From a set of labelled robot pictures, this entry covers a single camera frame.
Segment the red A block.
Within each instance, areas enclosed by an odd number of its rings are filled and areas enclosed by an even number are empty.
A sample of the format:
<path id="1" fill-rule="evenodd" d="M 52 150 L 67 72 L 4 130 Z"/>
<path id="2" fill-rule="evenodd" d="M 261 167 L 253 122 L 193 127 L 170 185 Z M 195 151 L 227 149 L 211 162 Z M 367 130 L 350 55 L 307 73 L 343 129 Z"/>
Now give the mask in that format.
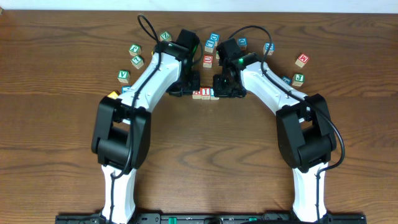
<path id="1" fill-rule="evenodd" d="M 193 91 L 192 98 L 193 99 L 201 99 L 201 92 L 200 91 Z"/>

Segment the red I block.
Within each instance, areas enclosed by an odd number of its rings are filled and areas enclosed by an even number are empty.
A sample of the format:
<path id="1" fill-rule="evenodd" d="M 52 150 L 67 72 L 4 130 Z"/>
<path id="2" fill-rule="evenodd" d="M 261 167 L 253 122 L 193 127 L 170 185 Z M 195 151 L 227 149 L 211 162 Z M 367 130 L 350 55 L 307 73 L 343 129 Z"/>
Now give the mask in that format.
<path id="1" fill-rule="evenodd" d="M 211 88 L 204 87 L 200 88 L 201 99 L 202 100 L 210 100 L 211 99 Z"/>

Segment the blue 2 block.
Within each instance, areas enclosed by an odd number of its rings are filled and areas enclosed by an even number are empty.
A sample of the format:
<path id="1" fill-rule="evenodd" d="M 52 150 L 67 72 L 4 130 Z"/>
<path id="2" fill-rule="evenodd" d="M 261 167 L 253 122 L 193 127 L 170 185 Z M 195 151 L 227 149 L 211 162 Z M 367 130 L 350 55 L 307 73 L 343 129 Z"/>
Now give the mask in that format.
<path id="1" fill-rule="evenodd" d="M 218 100 L 219 98 L 217 96 L 215 96 L 215 92 L 214 89 L 210 89 L 210 99 L 211 100 Z"/>

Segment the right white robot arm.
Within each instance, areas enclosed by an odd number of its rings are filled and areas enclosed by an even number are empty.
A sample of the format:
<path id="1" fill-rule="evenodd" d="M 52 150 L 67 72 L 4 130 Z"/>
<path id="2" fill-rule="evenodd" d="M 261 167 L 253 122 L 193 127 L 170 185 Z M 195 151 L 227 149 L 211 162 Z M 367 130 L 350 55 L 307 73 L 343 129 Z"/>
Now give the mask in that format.
<path id="1" fill-rule="evenodd" d="M 216 51 L 222 72 L 213 77 L 214 95 L 239 98 L 251 92 L 275 114 L 279 151 L 294 174 L 294 214 L 302 222 L 321 220 L 326 215 L 321 170 L 336 148 L 324 97 L 295 90 L 260 56 L 245 54 L 234 38 L 219 43 Z"/>

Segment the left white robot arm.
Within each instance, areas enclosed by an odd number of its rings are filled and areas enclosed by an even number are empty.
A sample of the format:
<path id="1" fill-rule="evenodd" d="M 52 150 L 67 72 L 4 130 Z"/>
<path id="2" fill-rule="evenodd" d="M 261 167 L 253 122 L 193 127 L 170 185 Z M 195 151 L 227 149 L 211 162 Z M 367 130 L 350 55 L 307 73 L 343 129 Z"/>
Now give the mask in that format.
<path id="1" fill-rule="evenodd" d="M 165 93 L 181 97 L 200 89 L 192 69 L 200 45 L 196 33 L 183 29 L 177 40 L 155 45 L 150 64 L 130 89 L 98 105 L 91 150 L 105 178 L 106 223 L 128 223 L 136 205 L 134 183 L 150 148 L 152 112 Z"/>

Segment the blue block lower pair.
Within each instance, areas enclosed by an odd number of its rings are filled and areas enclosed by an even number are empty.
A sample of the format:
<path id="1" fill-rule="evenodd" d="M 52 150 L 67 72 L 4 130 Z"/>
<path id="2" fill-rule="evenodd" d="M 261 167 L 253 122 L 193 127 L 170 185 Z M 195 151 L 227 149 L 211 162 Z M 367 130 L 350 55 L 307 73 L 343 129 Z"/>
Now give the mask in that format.
<path id="1" fill-rule="evenodd" d="M 215 41 L 213 41 L 213 40 L 207 40 L 206 42 L 205 42 L 205 46 L 204 46 L 204 50 L 205 50 L 205 52 L 208 52 L 208 53 L 213 53 L 213 51 L 214 51 L 214 48 L 215 48 Z"/>

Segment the blue block pair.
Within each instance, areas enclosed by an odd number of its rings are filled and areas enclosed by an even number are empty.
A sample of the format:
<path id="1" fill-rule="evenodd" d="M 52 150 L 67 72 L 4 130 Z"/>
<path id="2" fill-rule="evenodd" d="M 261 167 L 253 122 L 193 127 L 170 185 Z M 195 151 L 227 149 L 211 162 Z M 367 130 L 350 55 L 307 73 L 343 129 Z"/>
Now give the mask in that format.
<path id="1" fill-rule="evenodd" d="M 215 41 L 213 41 L 213 40 L 207 40 L 206 42 L 205 42 L 205 46 L 204 46 L 204 50 L 205 50 L 205 52 L 208 52 L 208 53 L 213 53 L 213 51 L 214 51 L 214 48 L 215 48 Z"/>
<path id="2" fill-rule="evenodd" d="M 213 33 L 213 32 L 212 32 L 212 33 L 210 34 L 209 40 L 211 40 L 211 41 L 214 42 L 214 46 L 217 46 L 217 45 L 218 45 L 218 42 L 219 42 L 219 40 L 220 40 L 220 35 L 217 34 L 217 33 Z"/>

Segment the blue D block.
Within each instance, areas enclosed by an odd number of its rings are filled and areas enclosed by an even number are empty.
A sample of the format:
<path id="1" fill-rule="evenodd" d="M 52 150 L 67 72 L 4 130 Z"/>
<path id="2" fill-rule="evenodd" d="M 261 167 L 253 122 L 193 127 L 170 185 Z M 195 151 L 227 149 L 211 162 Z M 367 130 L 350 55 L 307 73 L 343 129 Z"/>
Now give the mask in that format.
<path id="1" fill-rule="evenodd" d="M 241 50 L 246 50 L 247 49 L 247 38 L 239 38 L 238 39 L 238 46 Z"/>

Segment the blue block top pair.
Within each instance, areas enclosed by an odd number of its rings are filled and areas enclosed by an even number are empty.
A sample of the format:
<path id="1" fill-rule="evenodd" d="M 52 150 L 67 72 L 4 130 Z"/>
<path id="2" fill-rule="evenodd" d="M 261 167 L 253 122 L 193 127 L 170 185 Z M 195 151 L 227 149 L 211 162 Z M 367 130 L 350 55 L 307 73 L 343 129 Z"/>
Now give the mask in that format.
<path id="1" fill-rule="evenodd" d="M 209 40 L 211 40 L 211 41 L 214 42 L 214 46 L 217 46 L 217 45 L 218 45 L 218 42 L 219 42 L 219 40 L 220 40 L 220 35 L 217 34 L 217 33 L 213 33 L 213 32 L 212 32 L 212 33 L 210 34 Z"/>

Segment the green Z block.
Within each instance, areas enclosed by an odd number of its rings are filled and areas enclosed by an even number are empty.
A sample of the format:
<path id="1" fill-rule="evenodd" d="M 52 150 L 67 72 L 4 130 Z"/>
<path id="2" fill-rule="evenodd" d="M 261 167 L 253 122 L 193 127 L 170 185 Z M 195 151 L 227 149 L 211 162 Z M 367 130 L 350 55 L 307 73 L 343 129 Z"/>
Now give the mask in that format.
<path id="1" fill-rule="evenodd" d="M 160 40 L 161 40 L 161 41 L 167 41 L 167 42 L 172 41 L 172 36 L 171 36 L 171 34 L 170 34 L 168 31 L 163 31 L 163 32 L 159 35 L 159 37 L 160 37 Z"/>

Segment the blue X block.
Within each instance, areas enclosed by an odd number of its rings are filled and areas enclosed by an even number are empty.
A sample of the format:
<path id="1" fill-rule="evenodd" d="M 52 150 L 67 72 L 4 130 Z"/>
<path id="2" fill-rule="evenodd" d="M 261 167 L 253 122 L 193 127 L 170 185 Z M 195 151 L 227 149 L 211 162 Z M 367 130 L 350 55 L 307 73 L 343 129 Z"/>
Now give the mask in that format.
<path id="1" fill-rule="evenodd" d="M 272 55 L 274 53 L 274 50 L 274 44 L 270 44 L 269 42 L 266 42 L 263 46 L 263 54 Z"/>

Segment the green 7 block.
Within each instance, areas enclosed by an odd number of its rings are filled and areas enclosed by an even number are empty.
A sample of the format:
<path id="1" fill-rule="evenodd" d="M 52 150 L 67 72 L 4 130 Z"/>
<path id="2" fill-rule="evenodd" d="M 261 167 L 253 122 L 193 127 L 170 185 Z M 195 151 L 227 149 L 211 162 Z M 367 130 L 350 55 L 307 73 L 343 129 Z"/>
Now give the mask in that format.
<path id="1" fill-rule="evenodd" d="M 140 55 L 134 56 L 131 59 L 131 63 L 136 69 L 140 69 L 141 67 L 144 66 L 144 60 Z"/>

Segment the blue L block left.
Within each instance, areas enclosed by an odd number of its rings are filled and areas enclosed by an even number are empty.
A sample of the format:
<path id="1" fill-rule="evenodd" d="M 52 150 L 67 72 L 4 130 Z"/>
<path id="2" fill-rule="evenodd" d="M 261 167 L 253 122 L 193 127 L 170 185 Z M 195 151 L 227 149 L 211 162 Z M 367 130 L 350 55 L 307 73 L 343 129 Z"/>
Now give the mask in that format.
<path id="1" fill-rule="evenodd" d="M 131 87 L 131 86 L 123 86 L 123 87 L 121 88 L 121 93 L 127 92 L 127 91 L 130 89 L 130 87 Z"/>

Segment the green V block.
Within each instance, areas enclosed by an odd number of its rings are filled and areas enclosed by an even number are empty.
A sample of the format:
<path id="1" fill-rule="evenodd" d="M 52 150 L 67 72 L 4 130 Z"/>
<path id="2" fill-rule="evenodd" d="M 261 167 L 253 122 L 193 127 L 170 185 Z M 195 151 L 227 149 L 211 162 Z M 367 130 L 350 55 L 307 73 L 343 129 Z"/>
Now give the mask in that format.
<path id="1" fill-rule="evenodd" d="M 118 80 L 121 83 L 129 83 L 130 73 L 127 70 L 120 70 L 118 73 Z"/>

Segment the green J block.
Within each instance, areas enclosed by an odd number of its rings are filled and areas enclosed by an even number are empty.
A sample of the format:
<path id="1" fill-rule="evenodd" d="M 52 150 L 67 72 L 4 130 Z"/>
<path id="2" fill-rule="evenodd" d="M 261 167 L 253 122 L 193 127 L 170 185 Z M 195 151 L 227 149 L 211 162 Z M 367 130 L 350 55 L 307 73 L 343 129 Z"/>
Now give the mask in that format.
<path id="1" fill-rule="evenodd" d="M 292 86 L 302 86 L 305 82 L 305 75 L 296 73 L 292 79 Z"/>

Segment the yellow block far left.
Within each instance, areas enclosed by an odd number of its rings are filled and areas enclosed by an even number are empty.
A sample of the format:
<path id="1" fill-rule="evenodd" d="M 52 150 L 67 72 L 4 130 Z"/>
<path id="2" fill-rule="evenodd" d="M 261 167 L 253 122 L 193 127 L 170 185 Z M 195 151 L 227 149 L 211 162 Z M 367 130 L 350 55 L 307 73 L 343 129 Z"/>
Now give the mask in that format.
<path id="1" fill-rule="evenodd" d="M 113 91 L 113 92 L 111 92 L 109 95 L 108 95 L 108 98 L 111 98 L 111 99 L 117 99 L 118 98 L 118 96 L 119 96 L 119 92 L 118 91 Z"/>

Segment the red M block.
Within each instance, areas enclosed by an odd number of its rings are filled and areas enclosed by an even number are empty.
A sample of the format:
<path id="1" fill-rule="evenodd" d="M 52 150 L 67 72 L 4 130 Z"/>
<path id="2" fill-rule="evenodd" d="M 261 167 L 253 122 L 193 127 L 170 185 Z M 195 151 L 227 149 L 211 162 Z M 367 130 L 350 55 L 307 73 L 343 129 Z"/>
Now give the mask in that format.
<path id="1" fill-rule="evenodd" d="M 303 68 L 307 62 L 309 61 L 309 56 L 305 55 L 305 54 L 300 54 L 297 58 L 297 60 L 295 61 L 295 64 L 300 67 Z"/>

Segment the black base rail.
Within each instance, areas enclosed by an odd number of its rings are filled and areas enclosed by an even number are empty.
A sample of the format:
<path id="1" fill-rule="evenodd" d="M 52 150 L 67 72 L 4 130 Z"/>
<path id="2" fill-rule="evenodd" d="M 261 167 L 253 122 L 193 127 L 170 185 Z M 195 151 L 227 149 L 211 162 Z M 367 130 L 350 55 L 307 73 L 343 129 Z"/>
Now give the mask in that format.
<path id="1" fill-rule="evenodd" d="M 57 215 L 55 224 L 106 224 L 108 221 L 99 214 Z M 300 223 L 293 213 L 265 213 L 263 215 L 161 215 L 140 213 L 132 224 L 240 224 L 240 223 Z M 364 215 L 326 214 L 320 220 L 324 224 L 366 224 Z"/>

